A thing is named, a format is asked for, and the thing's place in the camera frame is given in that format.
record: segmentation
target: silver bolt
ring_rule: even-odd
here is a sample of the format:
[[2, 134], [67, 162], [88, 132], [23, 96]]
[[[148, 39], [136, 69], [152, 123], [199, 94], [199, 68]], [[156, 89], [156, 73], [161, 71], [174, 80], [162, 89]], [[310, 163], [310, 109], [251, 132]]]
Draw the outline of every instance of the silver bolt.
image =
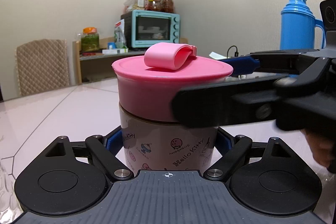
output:
[[118, 178], [125, 178], [128, 177], [131, 174], [131, 172], [127, 169], [119, 169], [116, 172], [114, 172], [114, 175]]
[[294, 77], [285, 77], [277, 80], [275, 83], [277, 85], [291, 85], [297, 81], [297, 78]]
[[264, 104], [256, 110], [255, 116], [257, 117], [257, 119], [263, 120], [266, 119], [268, 116], [270, 116], [271, 113], [272, 113], [271, 105]]
[[209, 177], [219, 178], [220, 176], [223, 175], [223, 171], [219, 169], [210, 169], [207, 171], [207, 174]]

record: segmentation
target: orange jar lid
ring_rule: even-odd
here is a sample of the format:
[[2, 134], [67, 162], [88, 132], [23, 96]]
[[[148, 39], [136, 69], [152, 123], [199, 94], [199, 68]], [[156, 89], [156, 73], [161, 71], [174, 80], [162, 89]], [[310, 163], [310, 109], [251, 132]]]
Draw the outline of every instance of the orange jar lid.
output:
[[83, 33], [96, 33], [97, 32], [97, 28], [95, 27], [87, 27], [83, 29]]

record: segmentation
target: beige chair back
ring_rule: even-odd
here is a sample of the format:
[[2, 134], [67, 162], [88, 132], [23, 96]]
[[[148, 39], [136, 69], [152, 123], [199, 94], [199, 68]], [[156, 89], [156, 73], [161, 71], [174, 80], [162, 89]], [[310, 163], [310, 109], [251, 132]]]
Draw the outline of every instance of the beige chair back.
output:
[[16, 73], [21, 96], [68, 86], [67, 43], [59, 39], [41, 39], [15, 50]]

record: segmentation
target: jar with yellow lid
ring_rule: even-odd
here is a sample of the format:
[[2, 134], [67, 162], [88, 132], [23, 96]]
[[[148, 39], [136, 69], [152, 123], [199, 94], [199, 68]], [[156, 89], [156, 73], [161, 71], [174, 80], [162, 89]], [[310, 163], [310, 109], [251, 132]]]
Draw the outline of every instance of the jar with yellow lid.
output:
[[161, 11], [160, 0], [148, 0], [148, 4], [146, 5], [146, 10], [160, 12]]
[[144, 10], [145, 0], [134, 0], [132, 10]]
[[161, 11], [164, 13], [174, 14], [174, 2], [173, 0], [161, 0]]
[[81, 37], [82, 52], [93, 52], [99, 50], [99, 34], [97, 28], [87, 27], [83, 29]]

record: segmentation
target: hand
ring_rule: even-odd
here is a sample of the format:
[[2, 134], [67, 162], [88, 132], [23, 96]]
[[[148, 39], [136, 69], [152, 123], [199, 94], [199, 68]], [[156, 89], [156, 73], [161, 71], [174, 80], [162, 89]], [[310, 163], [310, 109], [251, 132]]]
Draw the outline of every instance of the hand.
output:
[[302, 133], [306, 136], [314, 160], [324, 167], [329, 167], [330, 162], [335, 159], [332, 155], [334, 142], [308, 130], [302, 130]]

